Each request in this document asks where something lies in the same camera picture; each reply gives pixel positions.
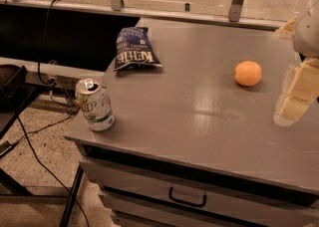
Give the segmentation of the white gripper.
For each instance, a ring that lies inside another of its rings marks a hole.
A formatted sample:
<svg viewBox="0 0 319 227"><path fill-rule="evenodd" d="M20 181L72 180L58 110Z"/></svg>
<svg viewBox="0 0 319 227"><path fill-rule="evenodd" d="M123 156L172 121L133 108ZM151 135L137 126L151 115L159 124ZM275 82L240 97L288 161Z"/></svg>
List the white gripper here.
<svg viewBox="0 0 319 227"><path fill-rule="evenodd" d="M294 16L274 32L274 36L290 39L294 50L305 56L298 66L289 65L273 120L289 126L307 112L319 98L319 2L309 2L305 11Z"/></svg>

